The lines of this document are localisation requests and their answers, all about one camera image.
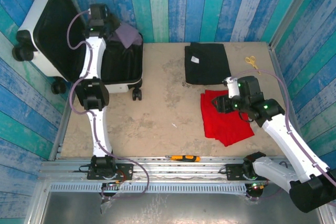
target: white label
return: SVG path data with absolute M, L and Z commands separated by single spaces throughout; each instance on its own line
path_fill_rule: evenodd
M 191 57 L 191 61 L 194 62 L 194 63 L 198 64 L 200 62 L 199 60 L 200 59 L 196 58 L 195 56 Z

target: metal sheet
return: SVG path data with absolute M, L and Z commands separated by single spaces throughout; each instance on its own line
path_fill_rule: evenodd
M 265 196 L 277 191 L 274 185 L 266 189 Z M 259 202 L 236 195 L 145 194 L 133 200 L 116 200 L 103 215 L 100 203 L 97 193 L 50 193 L 43 223 L 322 223 L 317 210 L 300 212 L 285 192 Z

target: metal base plate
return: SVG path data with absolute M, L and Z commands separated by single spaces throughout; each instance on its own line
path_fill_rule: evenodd
M 121 172 L 115 173 L 111 177 L 104 177 L 103 175 L 99 173 L 95 173 L 93 169 L 90 169 L 88 171 L 88 180 L 102 180 L 102 179 L 113 179 L 113 180 L 125 180 L 123 177 L 123 174 L 125 174 L 126 180 L 132 180 L 133 177 L 133 164 L 117 164 L 117 170 Z

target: robotic arm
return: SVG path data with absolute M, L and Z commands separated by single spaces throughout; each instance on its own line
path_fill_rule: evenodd
M 244 158 L 243 170 L 248 179 L 265 177 L 289 193 L 294 204 L 303 212 L 309 212 L 336 199 L 336 187 L 316 168 L 318 165 L 333 180 L 336 169 L 331 170 L 308 147 L 297 131 L 289 124 L 290 130 L 304 150 L 315 160 L 313 164 L 307 155 L 293 141 L 285 125 L 285 112 L 274 99 L 265 100 L 258 80 L 253 76 L 229 77 L 224 81 L 228 95 L 214 101 L 219 112 L 239 111 L 247 113 L 279 145 L 295 171 L 287 169 L 265 154 L 258 152 Z

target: gray cloth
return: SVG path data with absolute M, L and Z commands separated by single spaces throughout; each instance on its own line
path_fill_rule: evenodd
M 120 41 L 125 48 L 129 48 L 132 44 L 138 46 L 142 44 L 142 38 L 139 31 L 126 23 L 121 23 L 109 40 Z

